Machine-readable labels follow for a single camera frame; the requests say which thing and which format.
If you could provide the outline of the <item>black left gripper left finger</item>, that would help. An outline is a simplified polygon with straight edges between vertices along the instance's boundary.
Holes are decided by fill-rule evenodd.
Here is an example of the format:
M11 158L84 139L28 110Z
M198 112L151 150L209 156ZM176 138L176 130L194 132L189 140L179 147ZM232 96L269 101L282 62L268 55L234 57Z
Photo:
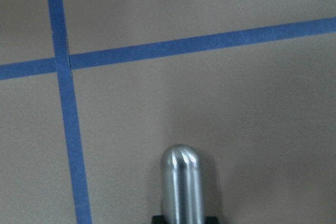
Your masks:
M152 216L151 224L166 224L166 221L163 215L156 215Z

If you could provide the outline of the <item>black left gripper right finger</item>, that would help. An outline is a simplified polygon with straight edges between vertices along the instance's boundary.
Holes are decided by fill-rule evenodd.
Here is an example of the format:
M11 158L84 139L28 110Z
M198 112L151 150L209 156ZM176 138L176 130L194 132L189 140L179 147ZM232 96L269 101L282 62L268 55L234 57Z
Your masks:
M206 216L205 224L219 224L219 219L216 216Z

